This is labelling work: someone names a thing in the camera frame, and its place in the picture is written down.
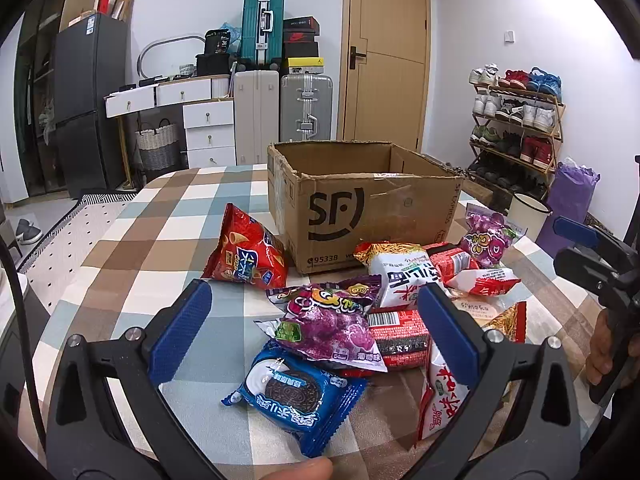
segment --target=blue cookie package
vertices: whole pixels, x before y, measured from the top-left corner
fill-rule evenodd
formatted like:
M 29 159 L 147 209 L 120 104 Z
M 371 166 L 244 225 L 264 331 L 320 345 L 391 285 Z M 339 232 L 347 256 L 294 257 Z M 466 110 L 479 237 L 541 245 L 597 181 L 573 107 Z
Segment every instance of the blue cookie package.
M 349 415 L 367 386 L 364 379 L 343 379 L 268 341 L 255 357 L 240 387 L 222 403 L 245 400 L 283 430 L 292 433 L 300 452 L 314 458 Z

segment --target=rug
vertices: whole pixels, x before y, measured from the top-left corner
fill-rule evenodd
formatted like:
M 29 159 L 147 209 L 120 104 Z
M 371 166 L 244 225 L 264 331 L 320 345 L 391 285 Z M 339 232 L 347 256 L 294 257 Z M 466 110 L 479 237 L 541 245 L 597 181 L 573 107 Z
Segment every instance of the rug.
M 135 192 L 85 194 L 47 233 L 18 268 L 51 314 L 76 269 Z

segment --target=sf logo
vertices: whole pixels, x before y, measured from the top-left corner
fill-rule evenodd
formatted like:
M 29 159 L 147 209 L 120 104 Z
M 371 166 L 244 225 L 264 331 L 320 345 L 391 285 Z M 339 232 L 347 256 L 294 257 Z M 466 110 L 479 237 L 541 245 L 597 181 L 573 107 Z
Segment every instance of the sf logo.
M 327 242 L 329 240 L 335 240 L 336 238 L 340 238 L 344 235 L 349 234 L 353 229 L 355 229 L 356 225 L 360 221 L 362 216 L 362 211 L 364 209 L 364 189 L 361 187 L 357 187 L 354 189 L 355 192 L 355 204 L 353 205 L 353 215 L 351 216 L 351 220 L 349 221 L 349 227 L 344 227 L 343 229 L 331 232 L 331 233 L 308 233 L 309 240 L 316 240 L 318 242 Z M 326 210 L 323 205 L 320 205 L 318 202 L 329 202 L 329 214 L 327 215 Z M 353 193 L 350 191 L 338 191 L 336 193 L 332 193 L 331 198 L 327 197 L 326 193 L 313 193 L 311 197 L 309 197 L 309 209 L 318 215 L 317 218 L 310 219 L 309 225 L 322 225 L 327 221 L 327 217 L 329 220 L 329 225 L 335 225 L 336 217 L 338 216 L 338 209 L 342 213 L 346 213 L 350 209 L 350 203 L 353 202 Z

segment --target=gray refrigerator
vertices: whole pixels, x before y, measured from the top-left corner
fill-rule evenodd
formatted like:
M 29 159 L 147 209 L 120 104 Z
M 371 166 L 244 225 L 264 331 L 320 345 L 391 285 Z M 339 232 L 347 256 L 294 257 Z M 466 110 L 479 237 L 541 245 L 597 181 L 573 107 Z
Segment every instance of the gray refrigerator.
M 127 23 L 94 14 L 56 38 L 54 113 L 58 150 L 71 198 L 113 190 L 124 181 L 116 120 L 104 97 L 125 84 Z

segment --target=human hand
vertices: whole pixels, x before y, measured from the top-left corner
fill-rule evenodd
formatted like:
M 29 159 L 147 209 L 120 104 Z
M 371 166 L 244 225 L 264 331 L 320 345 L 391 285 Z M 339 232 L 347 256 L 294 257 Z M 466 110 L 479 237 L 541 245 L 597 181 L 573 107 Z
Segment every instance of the human hand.
M 599 384 L 602 376 L 608 374 L 613 368 L 613 357 L 611 355 L 612 336 L 611 330 L 607 325 L 609 311 L 603 309 L 598 314 L 596 327 L 593 329 L 593 335 L 589 342 L 591 353 L 585 362 L 587 380 L 591 384 Z M 628 346 L 629 357 L 640 356 L 640 334 L 636 334 L 631 338 Z M 640 370 L 640 359 L 636 359 L 629 374 L 623 378 L 621 388 L 629 386 L 638 376 Z
M 269 473 L 262 480 L 329 480 L 334 465 L 325 456 L 305 460 L 281 471 Z

